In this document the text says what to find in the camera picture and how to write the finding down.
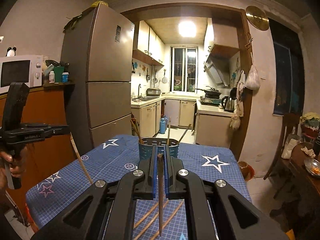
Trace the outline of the person's left hand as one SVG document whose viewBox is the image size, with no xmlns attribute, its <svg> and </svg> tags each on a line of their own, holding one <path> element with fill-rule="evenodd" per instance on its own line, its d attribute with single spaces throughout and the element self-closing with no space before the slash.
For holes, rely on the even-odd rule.
<svg viewBox="0 0 320 240">
<path fill-rule="evenodd" d="M 10 175 L 12 178 L 21 179 L 26 171 L 26 155 L 28 150 L 22 148 L 19 156 L 13 157 L 10 153 L 1 151 L 1 160 L 8 163 Z M 1 192 L 8 188 L 8 179 L 5 173 L 5 166 L 1 164 Z"/>
</svg>

